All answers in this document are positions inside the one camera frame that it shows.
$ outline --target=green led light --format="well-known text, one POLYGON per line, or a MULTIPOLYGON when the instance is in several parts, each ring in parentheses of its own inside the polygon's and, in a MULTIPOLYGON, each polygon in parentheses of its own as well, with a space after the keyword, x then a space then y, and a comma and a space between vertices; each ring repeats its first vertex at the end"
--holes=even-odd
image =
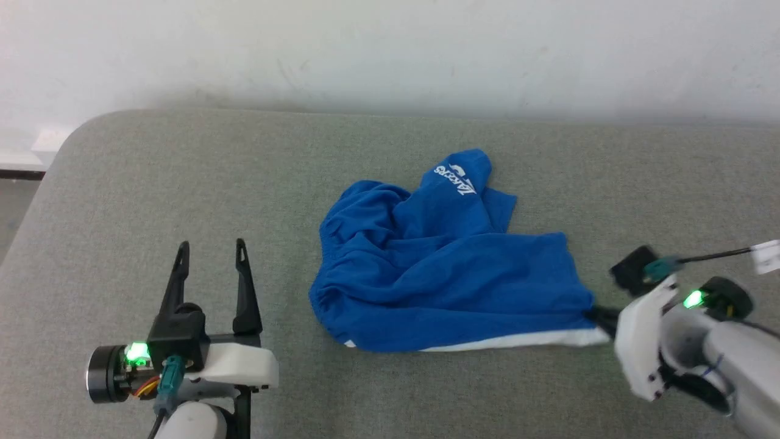
POLYGON ((704 293, 699 290, 696 290, 693 293, 689 294, 684 301, 682 301, 682 306, 685 306, 686 308, 693 308, 694 306, 701 305, 703 302, 704 302, 704 293))
POLYGON ((146 360, 149 359, 149 347, 146 343, 134 341, 127 353, 125 354, 128 364, 134 364, 135 366, 145 366, 146 360))

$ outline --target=logo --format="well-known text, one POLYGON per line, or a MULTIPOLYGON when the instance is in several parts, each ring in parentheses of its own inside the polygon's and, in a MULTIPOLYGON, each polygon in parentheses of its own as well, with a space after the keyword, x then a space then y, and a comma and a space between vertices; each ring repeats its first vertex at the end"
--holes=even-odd
POLYGON ((447 180, 450 180, 452 184, 457 186, 458 193, 461 195, 477 193, 477 191, 474 190, 474 185, 471 184, 471 180, 468 178, 463 178, 466 176, 466 171, 463 170, 462 167, 452 164, 450 164, 449 167, 452 170, 448 170, 444 166, 436 166, 434 172, 446 178, 447 180))

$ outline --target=orange wire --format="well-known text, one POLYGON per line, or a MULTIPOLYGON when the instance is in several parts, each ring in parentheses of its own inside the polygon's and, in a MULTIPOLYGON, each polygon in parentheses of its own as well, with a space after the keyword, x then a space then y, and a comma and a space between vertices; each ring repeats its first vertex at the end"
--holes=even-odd
POLYGON ((143 390, 143 389, 144 389, 146 386, 148 386, 149 384, 156 384, 156 383, 157 383, 159 380, 160 380, 160 377, 152 377, 152 378, 149 378, 148 380, 146 380, 146 382, 145 382, 145 383, 141 384, 141 386, 140 386, 140 387, 138 387, 138 390, 136 390, 136 391, 135 391, 135 393, 133 393, 133 396, 140 396, 140 395, 141 395, 141 391, 142 391, 142 390, 143 390))
POLYGON ((143 387, 139 392, 138 396, 146 396, 150 394, 160 383, 160 380, 155 381, 154 383, 148 384, 147 386, 143 387))

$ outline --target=gray cushion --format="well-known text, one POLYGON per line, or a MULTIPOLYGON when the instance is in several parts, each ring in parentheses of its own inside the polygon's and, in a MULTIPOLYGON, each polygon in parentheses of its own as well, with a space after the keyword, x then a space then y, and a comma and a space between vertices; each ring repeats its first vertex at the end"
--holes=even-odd
MULTIPOLYGON (((151 403, 92 405, 88 355, 143 340, 180 241, 186 296, 226 332, 246 239, 281 387, 254 397, 255 437, 734 437, 699 402, 634 398, 610 345, 378 355, 336 344, 310 311, 317 227, 359 179, 414 189, 451 152, 482 148, 491 185, 519 197, 510 233, 562 230, 605 305, 628 298, 609 267, 643 243, 712 252, 778 237, 778 131, 592 127, 230 110, 121 112, 63 146, 0 268, 3 437, 139 438, 151 403)), ((749 256, 720 274, 778 327, 778 272, 749 256)))

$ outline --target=wall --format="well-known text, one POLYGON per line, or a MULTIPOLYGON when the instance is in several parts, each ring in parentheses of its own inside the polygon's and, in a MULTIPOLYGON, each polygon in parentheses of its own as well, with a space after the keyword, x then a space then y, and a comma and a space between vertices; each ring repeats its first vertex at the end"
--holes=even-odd
POLYGON ((128 108, 780 120, 777 0, 0 0, 0 167, 128 108))

